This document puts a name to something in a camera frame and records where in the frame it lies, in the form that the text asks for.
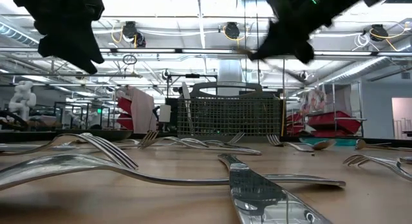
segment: white wall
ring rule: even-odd
[[[52,89],[35,86],[32,92],[36,94],[37,105],[54,106],[54,102],[65,102],[66,94]],[[14,87],[0,88],[0,109],[5,108],[5,104],[9,103],[14,95]]]
[[[362,83],[362,105],[365,138],[395,137],[393,132],[392,98],[412,98],[407,84]]]

